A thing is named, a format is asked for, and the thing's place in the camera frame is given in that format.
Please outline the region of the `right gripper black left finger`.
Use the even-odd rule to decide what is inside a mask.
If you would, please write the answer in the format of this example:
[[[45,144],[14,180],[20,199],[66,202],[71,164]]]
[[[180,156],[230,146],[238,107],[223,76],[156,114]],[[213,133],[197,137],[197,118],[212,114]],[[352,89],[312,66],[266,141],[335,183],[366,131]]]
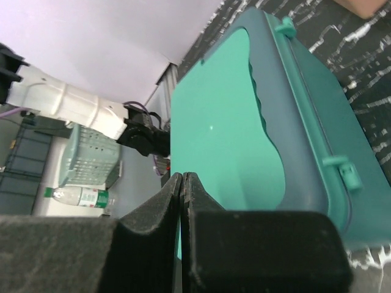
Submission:
[[[110,217],[1,217],[2,292],[172,292],[182,176]]]

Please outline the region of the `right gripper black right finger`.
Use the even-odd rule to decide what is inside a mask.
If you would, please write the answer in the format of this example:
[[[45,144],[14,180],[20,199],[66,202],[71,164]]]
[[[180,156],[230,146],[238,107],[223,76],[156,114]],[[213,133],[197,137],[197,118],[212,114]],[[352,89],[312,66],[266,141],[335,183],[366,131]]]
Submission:
[[[348,292],[334,224],[307,211],[228,211],[195,173],[182,185],[184,292]]]

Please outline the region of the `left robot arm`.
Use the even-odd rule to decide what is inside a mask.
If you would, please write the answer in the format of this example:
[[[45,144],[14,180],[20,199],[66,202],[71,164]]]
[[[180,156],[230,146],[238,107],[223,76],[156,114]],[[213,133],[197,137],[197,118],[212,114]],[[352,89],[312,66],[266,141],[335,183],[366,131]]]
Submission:
[[[168,157],[170,133],[142,104],[118,103],[67,84],[1,45],[1,104],[93,129],[143,156]]]

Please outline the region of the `teal medicine kit box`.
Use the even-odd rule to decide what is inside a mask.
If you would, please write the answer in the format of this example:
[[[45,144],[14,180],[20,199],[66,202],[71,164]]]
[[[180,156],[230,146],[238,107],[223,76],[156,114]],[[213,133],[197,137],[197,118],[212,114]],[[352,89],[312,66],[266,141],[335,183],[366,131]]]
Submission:
[[[180,80],[170,162],[226,209],[319,212],[349,250],[390,242],[390,184],[288,17],[247,9]]]

